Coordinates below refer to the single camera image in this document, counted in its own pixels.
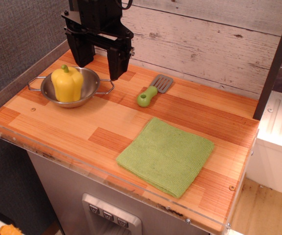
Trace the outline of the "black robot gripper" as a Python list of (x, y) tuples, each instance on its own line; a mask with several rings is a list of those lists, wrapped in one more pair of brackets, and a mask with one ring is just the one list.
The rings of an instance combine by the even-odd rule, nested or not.
[(76, 64), (85, 67), (94, 60), (95, 48), (107, 50), (110, 79), (118, 80), (127, 72), (134, 34), (121, 23), (124, 10), (132, 1), (71, 0), (70, 10), (62, 12), (67, 41)]

